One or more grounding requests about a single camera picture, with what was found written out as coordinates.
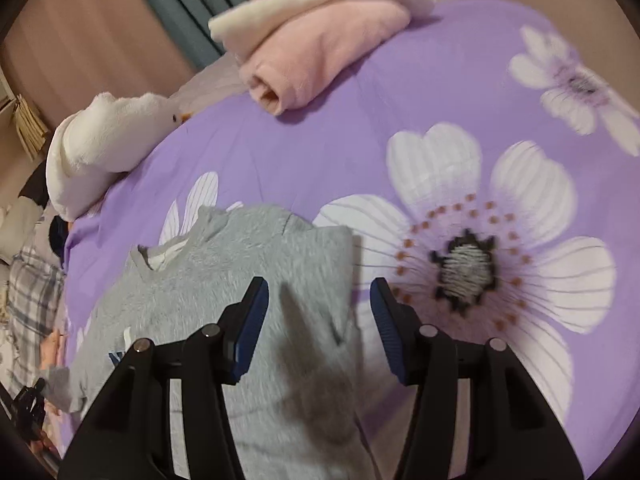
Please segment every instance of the gray sweater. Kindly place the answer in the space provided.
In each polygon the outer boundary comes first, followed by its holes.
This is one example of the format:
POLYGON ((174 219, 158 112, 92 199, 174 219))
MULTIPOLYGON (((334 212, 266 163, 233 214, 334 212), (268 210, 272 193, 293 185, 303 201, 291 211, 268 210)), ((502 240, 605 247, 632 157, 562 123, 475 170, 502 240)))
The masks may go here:
MULTIPOLYGON (((254 358, 238 385, 224 387, 245 475, 372 479, 354 414, 351 259, 347 228, 314 228, 274 206, 203 207, 186 236, 131 252, 70 368, 44 373, 46 397, 64 411, 84 411, 126 351, 126 332, 157 345, 187 338, 263 276, 270 304, 254 358), (158 265, 163 254, 172 257, 158 265)), ((186 476, 179 393, 172 389, 172 442, 176 472, 186 476)))

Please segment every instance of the stuffed animal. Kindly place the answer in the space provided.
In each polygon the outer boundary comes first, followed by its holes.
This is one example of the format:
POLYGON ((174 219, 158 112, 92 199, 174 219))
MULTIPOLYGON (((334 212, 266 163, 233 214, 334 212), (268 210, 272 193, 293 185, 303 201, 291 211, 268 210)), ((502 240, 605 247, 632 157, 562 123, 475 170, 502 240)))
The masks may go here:
POLYGON ((75 221, 132 171, 184 120, 166 97, 97 95, 56 129, 47 155, 47 189, 58 214, 75 221))

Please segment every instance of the pink blanket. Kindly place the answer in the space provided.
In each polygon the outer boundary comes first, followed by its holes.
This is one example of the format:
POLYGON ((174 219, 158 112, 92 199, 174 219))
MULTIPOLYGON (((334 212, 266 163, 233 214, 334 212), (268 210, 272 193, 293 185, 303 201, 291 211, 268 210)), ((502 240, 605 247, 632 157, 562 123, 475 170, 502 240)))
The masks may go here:
POLYGON ((409 11, 391 0, 337 0, 281 26, 241 66, 240 76, 270 114, 302 108, 410 21, 409 11))

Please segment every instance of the black and white fabric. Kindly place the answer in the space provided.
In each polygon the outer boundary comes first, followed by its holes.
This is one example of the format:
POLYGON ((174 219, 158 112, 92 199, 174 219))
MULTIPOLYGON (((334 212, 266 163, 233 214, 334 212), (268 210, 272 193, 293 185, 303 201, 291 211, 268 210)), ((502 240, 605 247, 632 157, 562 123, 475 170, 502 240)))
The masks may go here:
POLYGON ((32 386, 39 376, 40 343, 54 329, 63 284, 62 270, 41 257, 35 246, 24 246, 14 257, 6 308, 18 358, 9 370, 9 384, 5 385, 14 397, 23 386, 32 386))

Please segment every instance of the purple bedsheet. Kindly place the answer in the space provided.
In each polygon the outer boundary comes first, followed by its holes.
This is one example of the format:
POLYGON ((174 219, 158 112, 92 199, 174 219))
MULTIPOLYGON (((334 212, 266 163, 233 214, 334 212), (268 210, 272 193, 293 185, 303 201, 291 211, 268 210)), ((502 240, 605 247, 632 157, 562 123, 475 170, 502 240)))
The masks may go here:
POLYGON ((636 111, 544 17, 443 1, 306 109, 274 118, 247 94, 228 98, 113 186, 67 242, 67 358, 91 344, 89 314, 133 245, 187 231, 202 203, 274 203, 357 235, 359 414, 385 477, 411 392, 389 376, 368 313, 378 275, 450 335, 507 340, 588 475, 640 406, 639 139, 636 111), (470 248, 436 302, 431 251, 444 254, 464 229, 495 237, 497 266, 470 248), (456 290, 481 304, 454 304, 456 290))

